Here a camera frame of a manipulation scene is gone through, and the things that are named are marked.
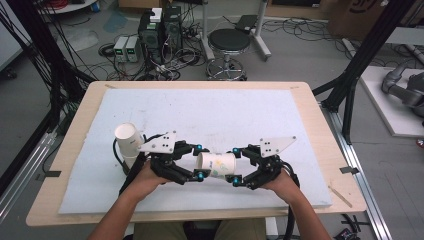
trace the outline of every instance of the wooden table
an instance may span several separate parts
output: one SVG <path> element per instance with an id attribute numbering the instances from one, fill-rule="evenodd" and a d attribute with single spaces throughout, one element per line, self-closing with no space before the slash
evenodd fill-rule
<path id="1" fill-rule="evenodd" d="M 351 174 L 342 174 L 347 163 L 324 119 L 311 89 L 303 82 L 94 82 L 92 83 L 69 127 L 51 166 L 61 171 L 58 178 L 46 178 L 28 214 L 29 226 L 98 223 L 103 214 L 58 214 L 75 160 L 84 143 L 86 133 L 110 88 L 143 89 L 281 89 L 290 90 L 303 125 L 327 183 L 333 205 L 316 209 L 317 213 L 348 213 L 366 210 L 365 200 Z M 248 209 L 225 211 L 190 211 L 136 213 L 132 222 L 206 220 L 287 215 L 287 210 Z"/>

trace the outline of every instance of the person's left hand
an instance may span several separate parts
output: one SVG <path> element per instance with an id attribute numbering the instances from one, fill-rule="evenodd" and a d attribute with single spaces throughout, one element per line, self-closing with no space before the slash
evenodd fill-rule
<path id="1" fill-rule="evenodd" d="M 168 179 L 158 177 L 150 168 L 150 161 L 144 163 L 143 168 L 125 189 L 125 194 L 131 194 L 137 202 L 143 200 L 147 195 L 152 193 L 157 186 L 170 182 Z"/>

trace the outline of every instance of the white cylinder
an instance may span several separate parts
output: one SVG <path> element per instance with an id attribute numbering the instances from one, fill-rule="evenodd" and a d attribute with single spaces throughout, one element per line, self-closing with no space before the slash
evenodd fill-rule
<path id="1" fill-rule="evenodd" d="M 125 163 L 131 168 L 140 153 L 138 148 L 144 143 L 140 132 L 134 124 L 123 123 L 115 129 L 115 138 Z"/>
<path id="2" fill-rule="evenodd" d="M 236 157 L 232 153 L 202 152 L 197 156 L 197 168 L 210 169 L 210 177 L 225 179 L 225 175 L 234 174 Z"/>

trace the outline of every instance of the pants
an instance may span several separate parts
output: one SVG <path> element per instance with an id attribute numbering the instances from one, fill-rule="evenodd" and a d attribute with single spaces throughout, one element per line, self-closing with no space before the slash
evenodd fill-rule
<path id="1" fill-rule="evenodd" d="M 187 240 L 183 222 L 137 223 L 134 240 Z M 223 220 L 215 234 L 215 240 L 265 240 L 265 219 Z"/>

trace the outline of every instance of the black logo on box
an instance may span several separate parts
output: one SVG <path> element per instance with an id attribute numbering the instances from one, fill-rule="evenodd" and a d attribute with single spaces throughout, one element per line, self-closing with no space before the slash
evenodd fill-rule
<path id="1" fill-rule="evenodd" d="M 364 13 L 370 10 L 377 0 L 354 0 L 350 6 L 349 12 L 351 13 Z"/>

